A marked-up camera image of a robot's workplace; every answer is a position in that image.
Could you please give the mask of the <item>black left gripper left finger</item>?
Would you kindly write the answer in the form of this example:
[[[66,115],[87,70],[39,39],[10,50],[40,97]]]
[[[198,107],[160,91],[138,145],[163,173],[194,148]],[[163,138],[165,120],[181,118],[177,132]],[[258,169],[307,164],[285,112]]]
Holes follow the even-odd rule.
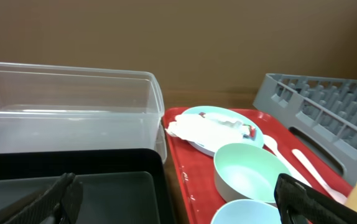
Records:
[[[74,173],[61,175],[47,190],[7,220],[13,224],[75,224],[83,202],[83,184]]]

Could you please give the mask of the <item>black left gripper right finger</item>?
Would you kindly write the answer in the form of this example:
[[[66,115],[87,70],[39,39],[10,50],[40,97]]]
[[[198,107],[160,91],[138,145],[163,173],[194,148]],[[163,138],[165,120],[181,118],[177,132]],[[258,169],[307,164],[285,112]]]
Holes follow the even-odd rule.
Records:
[[[288,174],[279,174],[274,198],[282,224],[357,224],[357,212]]]

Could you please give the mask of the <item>light blue bowl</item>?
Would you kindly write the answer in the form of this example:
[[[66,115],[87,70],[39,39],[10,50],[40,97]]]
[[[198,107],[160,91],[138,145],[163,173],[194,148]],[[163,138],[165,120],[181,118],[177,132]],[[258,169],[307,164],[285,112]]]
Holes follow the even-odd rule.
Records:
[[[281,224],[276,207],[257,200],[240,199],[224,204],[214,214],[211,224]]]

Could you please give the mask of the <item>mint green bowl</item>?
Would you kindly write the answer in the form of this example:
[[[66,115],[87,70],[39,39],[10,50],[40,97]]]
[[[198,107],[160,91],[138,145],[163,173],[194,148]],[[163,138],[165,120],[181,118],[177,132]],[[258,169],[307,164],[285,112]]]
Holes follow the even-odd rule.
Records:
[[[288,168],[269,151],[250,144],[232,143],[213,157],[215,187],[225,202],[251,199],[274,205],[274,189]]]

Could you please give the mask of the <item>red snack wrapper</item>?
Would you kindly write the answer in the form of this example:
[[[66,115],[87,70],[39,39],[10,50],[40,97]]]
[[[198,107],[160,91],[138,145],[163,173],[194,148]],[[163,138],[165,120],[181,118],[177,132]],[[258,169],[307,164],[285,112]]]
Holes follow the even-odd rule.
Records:
[[[239,131],[244,138],[254,139],[256,137],[256,128],[250,124],[245,124],[240,119],[232,118],[230,116],[218,113],[201,112],[199,115],[202,118]]]

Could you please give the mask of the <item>white napkin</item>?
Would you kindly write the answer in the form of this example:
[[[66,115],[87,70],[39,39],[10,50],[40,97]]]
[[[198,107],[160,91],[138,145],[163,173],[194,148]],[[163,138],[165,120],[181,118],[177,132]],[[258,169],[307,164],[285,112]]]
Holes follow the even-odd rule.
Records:
[[[235,129],[202,118],[199,113],[177,115],[166,131],[170,136],[195,142],[203,147],[220,147],[248,139]]]

